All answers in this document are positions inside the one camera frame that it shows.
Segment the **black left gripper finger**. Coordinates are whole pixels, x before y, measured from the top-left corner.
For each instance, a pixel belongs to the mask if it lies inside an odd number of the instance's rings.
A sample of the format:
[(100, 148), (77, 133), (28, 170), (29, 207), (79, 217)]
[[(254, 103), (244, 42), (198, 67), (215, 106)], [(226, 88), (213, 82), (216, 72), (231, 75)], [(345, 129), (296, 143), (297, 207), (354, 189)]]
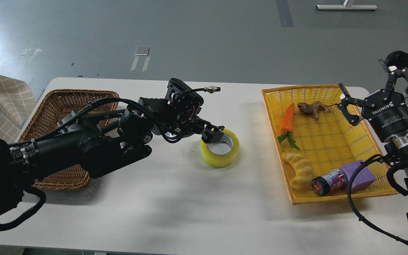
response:
[(218, 143), (221, 141), (225, 126), (206, 125), (201, 132), (201, 139), (205, 144)]

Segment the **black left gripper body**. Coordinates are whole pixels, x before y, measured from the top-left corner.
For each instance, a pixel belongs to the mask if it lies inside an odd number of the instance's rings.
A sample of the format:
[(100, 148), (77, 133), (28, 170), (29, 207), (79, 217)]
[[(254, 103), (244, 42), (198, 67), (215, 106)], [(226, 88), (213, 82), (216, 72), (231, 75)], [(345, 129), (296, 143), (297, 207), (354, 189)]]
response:
[(200, 134), (204, 142), (211, 142), (210, 129), (205, 121), (195, 114), (190, 118), (183, 113), (163, 110), (161, 113), (161, 136), (167, 142), (178, 142), (193, 134)]

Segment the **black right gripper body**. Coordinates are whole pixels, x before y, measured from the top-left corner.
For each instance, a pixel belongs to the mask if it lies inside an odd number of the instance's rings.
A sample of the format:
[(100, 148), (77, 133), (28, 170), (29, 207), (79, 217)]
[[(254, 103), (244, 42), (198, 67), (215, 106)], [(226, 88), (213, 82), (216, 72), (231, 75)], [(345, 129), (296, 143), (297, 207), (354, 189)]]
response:
[(393, 135), (401, 135), (408, 131), (408, 106), (403, 94), (392, 92), (384, 102), (381, 90), (364, 99), (367, 103), (362, 107), (362, 117), (365, 118), (382, 142), (387, 142)]

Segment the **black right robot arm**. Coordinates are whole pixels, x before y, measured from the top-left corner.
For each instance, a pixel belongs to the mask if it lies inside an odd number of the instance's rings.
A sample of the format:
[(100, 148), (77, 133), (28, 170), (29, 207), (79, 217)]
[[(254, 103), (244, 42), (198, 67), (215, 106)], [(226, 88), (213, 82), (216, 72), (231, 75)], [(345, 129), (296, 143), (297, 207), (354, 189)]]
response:
[(366, 219), (352, 200), (352, 184), (362, 169), (379, 162), (389, 165), (386, 173), (388, 183), (403, 196), (408, 196), (408, 57), (380, 60), (387, 71), (387, 82), (381, 89), (363, 100), (351, 97), (346, 87), (339, 84), (344, 97), (338, 104), (347, 121), (356, 126), (362, 119), (368, 121), (372, 129), (385, 143), (386, 155), (373, 155), (358, 166), (348, 181), (347, 200), (358, 220), (368, 227), (385, 234), (408, 246), (406, 239), (395, 236), (377, 227)]

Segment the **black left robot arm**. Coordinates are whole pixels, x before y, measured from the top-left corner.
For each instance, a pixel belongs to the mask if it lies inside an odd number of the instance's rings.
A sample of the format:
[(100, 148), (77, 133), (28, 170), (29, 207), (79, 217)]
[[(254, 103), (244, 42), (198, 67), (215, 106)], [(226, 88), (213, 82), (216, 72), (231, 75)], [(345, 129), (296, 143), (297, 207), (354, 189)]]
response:
[(72, 111), (39, 138), (11, 144), (0, 139), (0, 231), (16, 228), (44, 205), (46, 194), (35, 181), (76, 165), (99, 178), (147, 158), (153, 135), (169, 143), (194, 134), (206, 144), (220, 142), (224, 126), (198, 116), (204, 103), (199, 92), (220, 90), (192, 89), (172, 78), (164, 98), (104, 97)]

